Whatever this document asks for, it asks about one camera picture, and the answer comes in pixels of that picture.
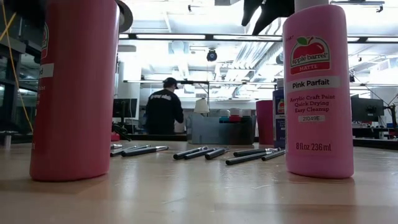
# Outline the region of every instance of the black shirt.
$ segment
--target black shirt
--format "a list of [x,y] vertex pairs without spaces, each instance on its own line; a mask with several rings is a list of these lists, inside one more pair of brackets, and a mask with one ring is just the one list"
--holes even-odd
[[151,94],[146,115],[149,134],[174,134],[174,121],[184,121],[180,99],[166,89]]

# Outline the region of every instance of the person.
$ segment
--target person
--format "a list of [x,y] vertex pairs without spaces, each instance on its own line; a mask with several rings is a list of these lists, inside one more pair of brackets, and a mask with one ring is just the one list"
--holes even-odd
[[178,89],[176,79],[164,80],[163,88],[148,99],[146,128],[149,134],[174,134],[174,121],[184,121],[181,101],[174,93]]

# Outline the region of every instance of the black cap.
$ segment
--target black cap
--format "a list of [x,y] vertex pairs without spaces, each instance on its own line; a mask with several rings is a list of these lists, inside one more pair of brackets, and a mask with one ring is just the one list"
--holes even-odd
[[166,78],[166,79],[163,81],[163,84],[164,84],[165,86],[172,86],[172,85],[175,85],[175,88],[178,89],[177,81],[176,81],[175,78],[168,77],[168,78]]

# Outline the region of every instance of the yellow cable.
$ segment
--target yellow cable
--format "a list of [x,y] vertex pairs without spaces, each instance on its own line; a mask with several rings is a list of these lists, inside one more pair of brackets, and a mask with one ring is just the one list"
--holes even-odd
[[4,36],[4,32],[5,32],[5,33],[7,34],[8,49],[9,49],[9,51],[10,51],[11,65],[12,65],[12,71],[14,72],[15,84],[16,84],[16,86],[17,86],[18,93],[19,93],[19,96],[20,96],[20,98],[21,98],[21,103],[22,103],[22,107],[24,108],[26,120],[27,120],[27,122],[29,123],[30,130],[31,130],[32,133],[33,133],[33,126],[32,126],[32,123],[30,122],[29,115],[27,114],[26,107],[25,107],[25,103],[24,103],[24,99],[22,98],[22,94],[21,94],[21,92],[19,91],[18,76],[17,76],[17,72],[16,72],[16,69],[15,69],[15,65],[14,65],[14,59],[13,59],[13,57],[12,57],[12,49],[11,49],[10,38],[9,38],[9,34],[8,34],[8,28],[10,27],[11,22],[14,20],[14,17],[15,17],[15,15],[16,15],[16,13],[14,13],[14,15],[12,15],[12,17],[11,17],[11,19],[10,19],[10,22],[9,22],[8,24],[7,24],[7,17],[6,17],[6,8],[4,7],[4,4],[2,4],[2,14],[3,14],[3,18],[4,18],[4,25],[6,25],[6,29],[3,31],[3,34],[0,36],[0,40],[1,40],[2,37]]

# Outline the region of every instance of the wooden table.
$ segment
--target wooden table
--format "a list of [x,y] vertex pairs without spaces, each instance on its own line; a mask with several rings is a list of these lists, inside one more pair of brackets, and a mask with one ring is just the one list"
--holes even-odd
[[1,223],[397,223],[398,153],[355,149],[346,180],[301,177],[284,158],[226,167],[215,160],[174,161],[172,151],[111,159],[108,175],[79,182],[29,178],[30,145],[0,150]]

